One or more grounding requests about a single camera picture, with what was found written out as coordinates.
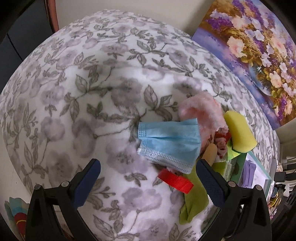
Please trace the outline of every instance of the pink plush cloth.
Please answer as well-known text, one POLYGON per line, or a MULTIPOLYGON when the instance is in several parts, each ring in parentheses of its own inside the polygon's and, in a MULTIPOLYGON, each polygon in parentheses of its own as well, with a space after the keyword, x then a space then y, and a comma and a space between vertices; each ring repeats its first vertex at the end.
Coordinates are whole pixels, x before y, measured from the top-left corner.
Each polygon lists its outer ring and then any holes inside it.
MULTIPOLYGON (((216 131, 222 135, 228 132, 221 105, 208 92, 201 91, 184 100, 179 106, 178 114, 181 121, 197 118, 202 140, 200 153, 208 146, 208 140, 215 136, 216 131)), ((227 147, 223 141, 217 138, 214 142, 217 144, 219 155, 225 155, 227 147)))

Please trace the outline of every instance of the purple cloth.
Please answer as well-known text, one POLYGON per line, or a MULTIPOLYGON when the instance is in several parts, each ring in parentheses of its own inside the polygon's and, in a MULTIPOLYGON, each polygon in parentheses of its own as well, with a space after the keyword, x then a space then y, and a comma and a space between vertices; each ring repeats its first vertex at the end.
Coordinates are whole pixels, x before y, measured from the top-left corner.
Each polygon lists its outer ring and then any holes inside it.
POLYGON ((254 173, 256 170, 256 164, 246 160, 244 162, 244 167, 242 170, 242 187, 243 188, 252 188, 254 173))

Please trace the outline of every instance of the blue gripper pad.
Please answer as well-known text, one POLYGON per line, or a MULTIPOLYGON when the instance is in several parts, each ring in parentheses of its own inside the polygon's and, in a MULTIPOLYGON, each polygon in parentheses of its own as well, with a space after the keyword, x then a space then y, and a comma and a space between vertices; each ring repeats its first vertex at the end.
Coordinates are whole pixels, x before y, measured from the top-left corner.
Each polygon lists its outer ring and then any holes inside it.
POLYGON ((216 173, 206 161, 204 162, 205 164, 201 160, 197 161, 196 174, 206 189, 207 194, 210 196, 213 204, 216 207, 222 208, 225 203, 225 193, 216 178, 220 179, 220 176, 223 179, 223 177, 219 173, 216 173))
POLYGON ((72 204, 77 209, 84 205, 93 185, 101 173, 101 163, 97 159, 85 174, 73 193, 72 204))

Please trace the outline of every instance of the floral painting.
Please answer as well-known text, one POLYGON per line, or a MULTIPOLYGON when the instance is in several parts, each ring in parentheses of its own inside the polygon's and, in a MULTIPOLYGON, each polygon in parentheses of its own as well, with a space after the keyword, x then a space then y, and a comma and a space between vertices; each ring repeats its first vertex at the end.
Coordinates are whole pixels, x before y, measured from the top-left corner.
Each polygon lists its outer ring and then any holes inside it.
POLYGON ((273 129, 296 117, 296 46, 259 0, 216 0, 193 38, 236 74, 273 129))

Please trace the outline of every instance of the red ribbon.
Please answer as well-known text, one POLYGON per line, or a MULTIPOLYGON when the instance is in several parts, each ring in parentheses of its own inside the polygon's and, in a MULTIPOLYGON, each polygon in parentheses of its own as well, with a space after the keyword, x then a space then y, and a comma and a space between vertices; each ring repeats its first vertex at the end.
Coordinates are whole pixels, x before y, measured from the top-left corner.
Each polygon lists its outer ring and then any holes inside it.
POLYGON ((190 182, 187 178, 183 176, 177 176, 166 168, 162 169, 157 177, 173 188, 176 188, 177 190, 186 194, 188 194, 193 188, 192 182, 190 182))

